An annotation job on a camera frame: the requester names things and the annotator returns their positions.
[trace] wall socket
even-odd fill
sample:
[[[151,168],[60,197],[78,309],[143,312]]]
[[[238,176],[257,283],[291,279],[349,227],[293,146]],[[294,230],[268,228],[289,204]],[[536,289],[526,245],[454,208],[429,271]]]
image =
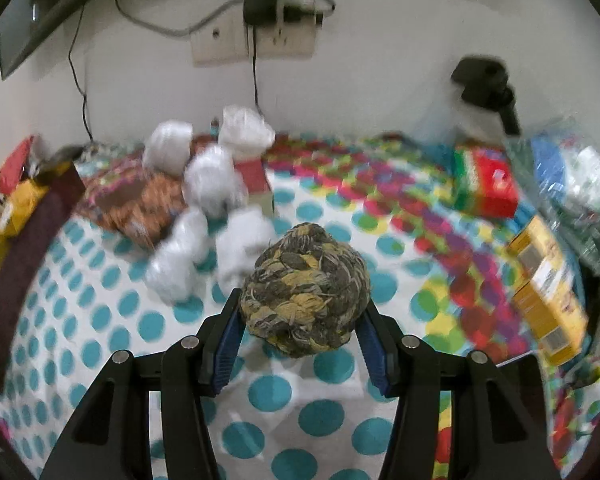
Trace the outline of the wall socket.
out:
[[[279,22],[274,27],[256,30],[258,57],[304,57],[315,51],[315,18],[308,16],[298,23]],[[253,56],[253,35],[249,33],[249,56]]]
[[[210,66],[247,60],[247,28],[242,20],[242,6],[234,6],[206,27],[190,35],[193,63]]]

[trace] braided rope ball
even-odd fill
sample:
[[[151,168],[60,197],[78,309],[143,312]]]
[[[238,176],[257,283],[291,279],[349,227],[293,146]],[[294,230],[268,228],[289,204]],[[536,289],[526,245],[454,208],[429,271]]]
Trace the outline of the braided rope ball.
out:
[[[240,310],[251,334],[302,357],[349,341],[370,290],[362,257],[319,225],[304,223],[260,255]]]

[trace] white plastic bag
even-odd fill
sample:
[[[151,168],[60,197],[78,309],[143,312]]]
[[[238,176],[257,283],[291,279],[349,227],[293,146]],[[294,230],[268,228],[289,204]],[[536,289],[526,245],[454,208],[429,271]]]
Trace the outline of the white plastic bag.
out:
[[[218,286],[225,296],[253,272],[256,260],[277,238],[270,219],[259,206],[229,214],[226,228],[216,237]]]
[[[182,176],[190,155],[193,126],[181,121],[158,124],[144,147],[142,167]]]
[[[195,156],[184,173],[182,195],[211,218],[222,218],[247,202],[247,188],[234,169],[231,154],[212,144]]]
[[[250,108],[227,106],[222,111],[218,143],[227,148],[235,160],[259,158],[275,139],[273,128]]]
[[[198,282],[194,264],[204,261],[209,245],[206,217],[199,208],[191,207],[178,216],[171,236],[152,256],[144,277],[146,286],[165,303],[187,300]]]

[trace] dark brown cloth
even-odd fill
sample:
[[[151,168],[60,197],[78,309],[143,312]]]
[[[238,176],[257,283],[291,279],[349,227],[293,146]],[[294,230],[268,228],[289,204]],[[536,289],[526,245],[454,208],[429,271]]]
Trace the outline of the dark brown cloth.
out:
[[[57,177],[20,234],[13,239],[0,268],[0,392],[10,361],[11,341],[29,285],[46,250],[84,193],[75,167]]]

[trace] polka dot bedsheet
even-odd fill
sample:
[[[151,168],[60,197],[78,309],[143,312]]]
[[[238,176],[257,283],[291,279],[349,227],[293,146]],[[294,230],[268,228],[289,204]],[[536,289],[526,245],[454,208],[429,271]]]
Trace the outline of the polka dot bedsheet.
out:
[[[372,297],[439,351],[481,348],[500,362],[534,348],[509,304],[521,269],[506,227],[447,208],[442,170],[400,142],[344,145],[282,140],[267,155],[276,233],[316,222],[366,260]],[[222,222],[210,222],[213,235]],[[18,322],[0,419],[39,475],[58,435],[112,352],[167,349],[196,333],[225,302],[211,251],[196,295],[164,304],[144,284],[148,254],[121,235],[74,217],[46,254]],[[600,414],[600,364],[546,368],[549,446],[563,474],[579,459]],[[356,336],[342,348],[292,360],[245,334],[231,381],[203,399],[221,477],[369,480],[386,451],[397,401],[370,384]],[[440,399],[434,478],[446,478],[450,395]],[[150,399],[154,477],[167,476],[160,399]]]

